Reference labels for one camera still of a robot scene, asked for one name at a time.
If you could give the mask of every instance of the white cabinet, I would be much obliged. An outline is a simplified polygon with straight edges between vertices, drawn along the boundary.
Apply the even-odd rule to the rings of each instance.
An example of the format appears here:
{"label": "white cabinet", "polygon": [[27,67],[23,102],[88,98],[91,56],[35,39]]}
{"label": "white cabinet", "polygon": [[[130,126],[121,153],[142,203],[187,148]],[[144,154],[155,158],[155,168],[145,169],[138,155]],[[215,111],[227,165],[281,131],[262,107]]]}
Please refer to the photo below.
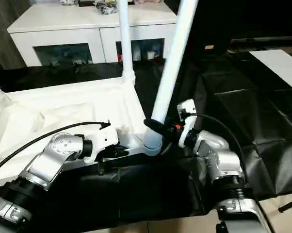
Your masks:
{"label": "white cabinet", "polygon": [[[164,2],[128,9],[133,60],[166,58],[177,16]],[[119,15],[95,7],[34,4],[9,28],[28,67],[121,60]]]}

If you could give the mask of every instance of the black fabric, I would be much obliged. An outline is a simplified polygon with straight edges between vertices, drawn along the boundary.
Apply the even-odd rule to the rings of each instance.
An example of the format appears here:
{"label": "black fabric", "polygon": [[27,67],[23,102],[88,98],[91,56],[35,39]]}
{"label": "black fabric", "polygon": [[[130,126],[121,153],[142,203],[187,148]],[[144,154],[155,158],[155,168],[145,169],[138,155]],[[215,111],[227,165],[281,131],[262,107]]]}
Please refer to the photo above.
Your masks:
{"label": "black fabric", "polygon": [[[134,64],[135,89],[146,117],[151,116],[163,69],[162,62]],[[17,91],[120,76],[121,64],[81,67],[32,67],[0,72],[0,87]],[[6,82],[2,77],[11,78]],[[198,65],[183,61],[168,116],[176,104],[195,100],[198,113],[227,124],[243,148],[241,158],[257,199],[292,193],[292,88],[249,53],[210,57]],[[195,127],[229,134],[207,119]],[[33,221],[33,232],[47,231],[48,221],[62,232],[82,232],[128,222],[204,215],[214,205],[203,160],[173,146],[165,156],[143,154],[61,174],[49,202]]]}

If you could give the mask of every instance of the cabinet door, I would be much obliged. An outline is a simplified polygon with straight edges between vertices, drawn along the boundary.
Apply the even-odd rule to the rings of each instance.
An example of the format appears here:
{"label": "cabinet door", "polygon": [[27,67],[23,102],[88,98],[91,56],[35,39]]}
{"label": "cabinet door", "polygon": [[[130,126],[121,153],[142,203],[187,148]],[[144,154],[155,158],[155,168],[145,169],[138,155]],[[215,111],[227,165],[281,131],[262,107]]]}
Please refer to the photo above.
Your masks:
{"label": "cabinet door", "polygon": [[[175,24],[131,26],[130,37],[134,61],[166,58],[169,54]],[[100,29],[106,62],[121,60],[120,28]]]}
{"label": "cabinet door", "polygon": [[104,63],[98,29],[12,33],[28,67]]}

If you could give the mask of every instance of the white pipe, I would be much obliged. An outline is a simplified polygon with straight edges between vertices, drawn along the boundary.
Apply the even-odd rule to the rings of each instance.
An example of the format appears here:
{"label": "white pipe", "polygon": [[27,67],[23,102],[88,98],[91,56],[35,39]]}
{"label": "white pipe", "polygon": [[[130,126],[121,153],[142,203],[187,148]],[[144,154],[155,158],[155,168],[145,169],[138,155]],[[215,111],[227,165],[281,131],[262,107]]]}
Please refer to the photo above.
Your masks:
{"label": "white pipe", "polygon": [[128,1],[118,1],[120,32],[121,32],[121,48],[122,48],[122,62],[123,72],[122,77],[124,81],[132,80],[135,82],[135,75],[132,64],[132,52],[131,52],[131,39],[130,39],[130,26],[128,15]]}
{"label": "white pipe", "polygon": [[[152,119],[161,123],[164,123],[170,105],[198,2],[199,0],[182,0],[180,3],[170,54],[164,65],[155,106],[151,116]],[[147,148],[156,149],[161,146],[161,143],[162,136],[151,129],[147,129],[144,136],[144,145]]]}

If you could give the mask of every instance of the object on cabinet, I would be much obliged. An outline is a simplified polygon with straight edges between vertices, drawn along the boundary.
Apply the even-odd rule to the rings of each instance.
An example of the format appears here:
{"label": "object on cabinet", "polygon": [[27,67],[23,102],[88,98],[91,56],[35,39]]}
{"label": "object on cabinet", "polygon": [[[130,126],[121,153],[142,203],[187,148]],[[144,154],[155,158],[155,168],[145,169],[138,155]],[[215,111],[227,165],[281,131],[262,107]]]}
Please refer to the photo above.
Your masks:
{"label": "object on cabinet", "polygon": [[94,0],[78,0],[79,6],[93,6]]}
{"label": "object on cabinet", "polygon": [[141,60],[141,50],[137,43],[134,43],[135,41],[132,41],[132,60],[133,61],[140,61]]}
{"label": "object on cabinet", "polygon": [[154,58],[163,58],[163,44],[164,40],[161,41],[154,41],[152,44],[152,52],[154,53]]}
{"label": "object on cabinet", "polygon": [[115,1],[105,2],[104,0],[96,0],[93,5],[102,15],[110,15],[117,12],[118,6]]}
{"label": "object on cabinet", "polygon": [[145,3],[145,2],[155,2],[155,3],[159,3],[159,2],[161,2],[161,0],[138,0],[138,3],[141,3],[141,4],[143,4],[143,3]]}
{"label": "object on cabinet", "polygon": [[76,5],[78,0],[59,0],[63,5]]}
{"label": "object on cabinet", "polygon": [[153,60],[155,58],[155,52],[154,51],[148,51],[147,52],[147,59]]}

